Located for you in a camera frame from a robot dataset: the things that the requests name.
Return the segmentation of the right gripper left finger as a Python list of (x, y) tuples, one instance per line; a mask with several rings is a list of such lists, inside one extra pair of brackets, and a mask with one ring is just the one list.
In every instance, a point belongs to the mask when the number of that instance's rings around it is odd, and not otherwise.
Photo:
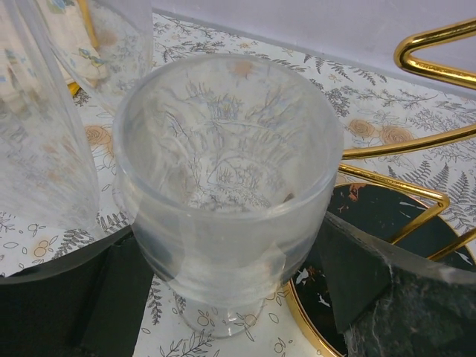
[(1, 279), (2, 356), (132, 356), (152, 271), (131, 234)]

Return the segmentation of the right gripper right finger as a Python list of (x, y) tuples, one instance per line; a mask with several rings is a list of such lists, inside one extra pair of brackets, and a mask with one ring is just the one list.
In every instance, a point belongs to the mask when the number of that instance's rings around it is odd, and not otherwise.
[(332, 213), (319, 254), (349, 356), (474, 356), (475, 273), (436, 263)]

